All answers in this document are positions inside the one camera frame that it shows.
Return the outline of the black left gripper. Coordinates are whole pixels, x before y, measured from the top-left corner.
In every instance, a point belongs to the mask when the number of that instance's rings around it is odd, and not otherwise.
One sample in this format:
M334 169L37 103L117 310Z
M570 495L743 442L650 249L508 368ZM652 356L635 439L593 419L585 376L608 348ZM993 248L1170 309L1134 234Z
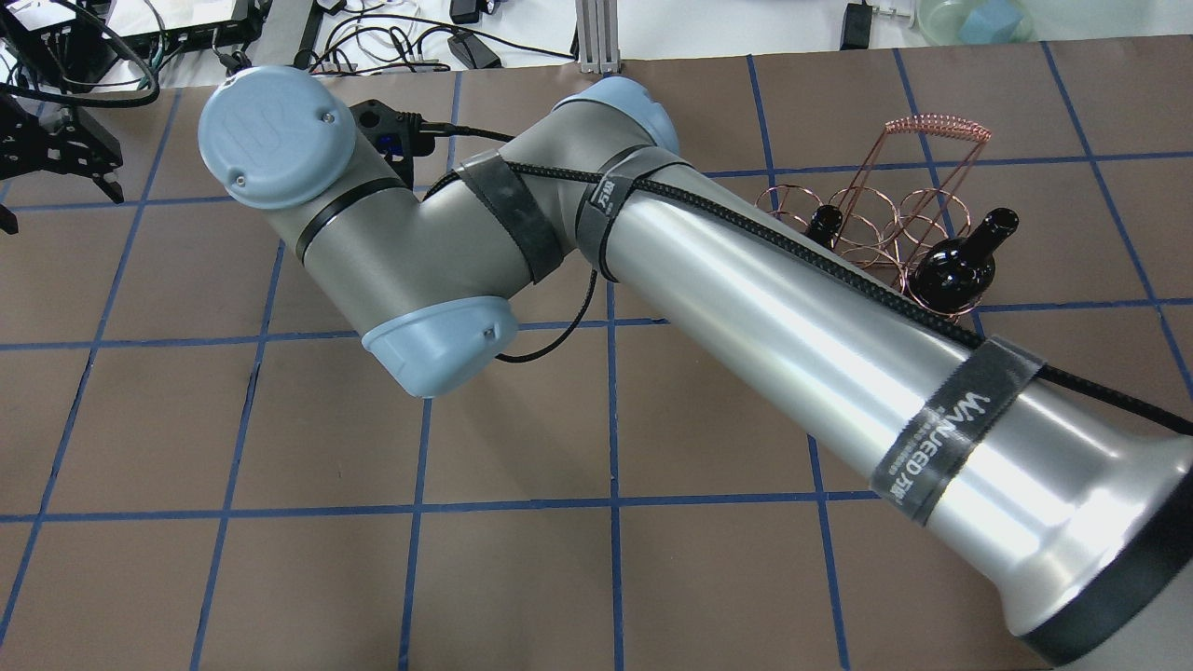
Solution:
M44 115L27 111L16 98L4 94L1 107L1 178L4 180L51 171L93 181L111 202L125 195L117 171L123 166L119 140L93 115L76 106L60 105Z

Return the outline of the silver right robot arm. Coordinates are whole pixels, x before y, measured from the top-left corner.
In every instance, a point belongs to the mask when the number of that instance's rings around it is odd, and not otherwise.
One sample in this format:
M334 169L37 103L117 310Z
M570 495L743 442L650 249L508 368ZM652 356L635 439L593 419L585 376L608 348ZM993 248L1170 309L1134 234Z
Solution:
M1188 670L1189 423L781 230L679 156L638 82L596 81L425 197L285 64L214 90L198 147L410 395L486 369L509 298L579 251L993 581L1041 659Z

